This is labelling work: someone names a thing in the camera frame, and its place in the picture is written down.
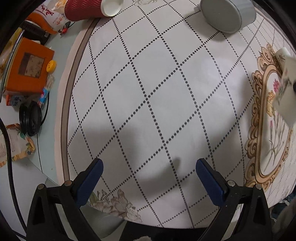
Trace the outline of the white floral paper cup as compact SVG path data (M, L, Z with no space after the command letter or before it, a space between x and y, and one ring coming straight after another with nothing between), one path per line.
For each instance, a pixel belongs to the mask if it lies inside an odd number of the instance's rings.
M282 77L273 106L285 123L292 128L295 125L296 114L295 58L290 55L286 47L278 50L275 57L282 69Z

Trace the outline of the grey plastic cup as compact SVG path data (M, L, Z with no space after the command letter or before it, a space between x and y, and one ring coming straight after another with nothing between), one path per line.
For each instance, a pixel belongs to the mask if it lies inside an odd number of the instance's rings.
M224 33L236 33L256 20L250 0L202 0L199 7L206 22Z

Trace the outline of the red ribbed paper cup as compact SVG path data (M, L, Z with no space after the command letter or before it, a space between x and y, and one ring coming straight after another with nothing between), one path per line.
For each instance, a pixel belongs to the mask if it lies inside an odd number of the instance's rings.
M64 6L65 17L73 22L91 18L104 18L117 15L123 6L121 0L72 0Z

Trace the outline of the printed paper booklet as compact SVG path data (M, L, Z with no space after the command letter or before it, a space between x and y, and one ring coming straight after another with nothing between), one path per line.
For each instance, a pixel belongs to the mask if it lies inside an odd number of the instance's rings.
M18 123L7 125L6 130L9 135L11 145L11 158L12 161L25 158L34 154L36 147L33 140L26 134L21 132ZM6 144L4 136L1 133L1 153L0 153L0 166L1 168L7 163Z

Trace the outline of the black round lids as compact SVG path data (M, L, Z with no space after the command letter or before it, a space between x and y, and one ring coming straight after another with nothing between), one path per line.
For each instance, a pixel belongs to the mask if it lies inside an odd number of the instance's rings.
M22 103L18 112L21 131L32 137L42 126L42 110L36 101Z

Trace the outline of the patterned floral tablecloth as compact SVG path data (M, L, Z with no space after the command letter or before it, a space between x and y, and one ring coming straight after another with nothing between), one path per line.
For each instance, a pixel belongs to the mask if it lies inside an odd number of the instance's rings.
M295 187L295 129L273 108L295 47L262 10L232 35L208 25L198 1L126 1L82 31L59 86L58 182L94 158L103 174L90 206L166 228L207 226L217 207L195 171L260 184L274 206Z

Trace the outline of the yellow bottle cap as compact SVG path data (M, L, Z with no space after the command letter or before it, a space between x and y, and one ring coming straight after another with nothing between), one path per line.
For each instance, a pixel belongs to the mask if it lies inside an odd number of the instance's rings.
M46 66L46 71L51 74L55 71L57 66L57 62L55 60L49 61L48 65Z

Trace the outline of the orange gift box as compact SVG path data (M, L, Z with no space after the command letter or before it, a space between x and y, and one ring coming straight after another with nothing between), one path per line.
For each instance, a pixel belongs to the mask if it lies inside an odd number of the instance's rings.
M46 67L54 51L27 38L22 38L13 56L4 86L4 94L40 94L46 85Z

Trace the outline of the yellow plastic bag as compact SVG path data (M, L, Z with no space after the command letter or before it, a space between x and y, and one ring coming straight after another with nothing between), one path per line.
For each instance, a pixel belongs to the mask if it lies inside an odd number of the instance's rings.
M22 32L22 29L20 27L18 27L18 29L14 32L14 34L12 35L12 37L10 38L10 40L8 41L8 43L4 47L4 50L1 53L0 77L2 77L2 75L3 75L4 69L6 67L6 63L8 61L9 56L10 56L12 48L13 48L14 44L16 43L18 37L20 36L21 32Z

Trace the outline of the orange snack packet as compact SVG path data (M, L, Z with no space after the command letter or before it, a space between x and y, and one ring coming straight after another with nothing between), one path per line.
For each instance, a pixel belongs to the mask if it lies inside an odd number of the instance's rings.
M54 35L62 30L68 21L64 14L66 3L66 0L44 1L26 18L26 20L37 24L46 32Z

